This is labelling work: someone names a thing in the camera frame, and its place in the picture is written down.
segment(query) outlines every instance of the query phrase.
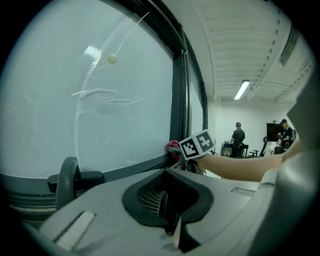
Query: table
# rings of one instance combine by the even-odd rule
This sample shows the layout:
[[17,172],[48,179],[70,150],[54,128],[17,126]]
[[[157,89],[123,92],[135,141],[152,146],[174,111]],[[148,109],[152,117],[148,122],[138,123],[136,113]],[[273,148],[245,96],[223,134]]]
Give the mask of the table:
[[[222,143],[222,149],[221,149],[221,156],[223,157],[225,155],[225,149],[232,149],[233,143]],[[248,154],[248,148],[249,145],[243,144],[243,149],[245,150],[245,158]]]

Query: mesh grille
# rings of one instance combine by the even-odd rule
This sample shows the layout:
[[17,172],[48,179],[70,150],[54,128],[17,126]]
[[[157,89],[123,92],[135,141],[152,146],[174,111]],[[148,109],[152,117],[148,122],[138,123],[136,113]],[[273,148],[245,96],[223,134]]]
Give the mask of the mesh grille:
[[139,190],[138,198],[145,208],[159,216],[160,202],[164,194],[163,175],[160,175]]

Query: person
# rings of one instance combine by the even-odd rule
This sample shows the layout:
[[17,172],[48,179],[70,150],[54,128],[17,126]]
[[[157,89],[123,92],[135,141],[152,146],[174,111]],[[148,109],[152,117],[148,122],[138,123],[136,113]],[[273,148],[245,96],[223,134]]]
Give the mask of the person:
[[232,143],[231,157],[236,158],[238,151],[242,150],[240,148],[242,142],[246,138],[245,132],[241,129],[241,123],[237,122],[235,124],[236,130],[233,132],[230,143]]
[[292,140],[293,131],[292,131],[292,128],[288,125],[287,120],[286,119],[282,119],[281,124],[282,124],[282,127],[283,127],[283,132],[281,134],[282,140],[283,141]]
[[302,144],[300,139],[297,138],[283,154],[246,159],[232,159],[206,154],[193,160],[201,169],[208,170],[224,179],[260,182],[266,171],[280,168],[288,159],[301,153]]

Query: ceiling light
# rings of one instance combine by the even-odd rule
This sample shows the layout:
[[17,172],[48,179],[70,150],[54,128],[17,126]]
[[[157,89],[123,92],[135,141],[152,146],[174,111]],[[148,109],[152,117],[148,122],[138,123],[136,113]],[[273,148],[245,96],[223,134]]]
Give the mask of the ceiling light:
[[242,94],[244,94],[245,90],[247,89],[248,85],[250,84],[249,80],[243,80],[241,87],[238,91],[238,93],[236,94],[236,96],[234,97],[235,100],[239,100],[240,97],[242,96]]

